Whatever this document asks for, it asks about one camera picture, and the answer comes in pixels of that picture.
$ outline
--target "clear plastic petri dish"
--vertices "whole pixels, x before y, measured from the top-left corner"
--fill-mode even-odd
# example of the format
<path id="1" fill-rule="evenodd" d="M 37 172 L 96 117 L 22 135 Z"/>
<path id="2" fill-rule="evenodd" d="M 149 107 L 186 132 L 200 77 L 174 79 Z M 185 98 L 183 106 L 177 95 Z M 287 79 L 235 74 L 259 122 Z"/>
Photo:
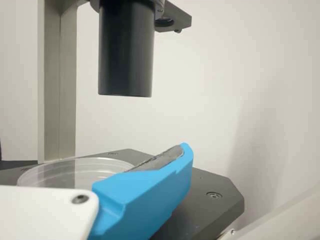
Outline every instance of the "clear plastic petri dish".
<path id="1" fill-rule="evenodd" d="M 84 157 L 59 160 L 35 166 L 18 181 L 18 186 L 91 190 L 92 184 L 133 167 L 107 157 Z"/>

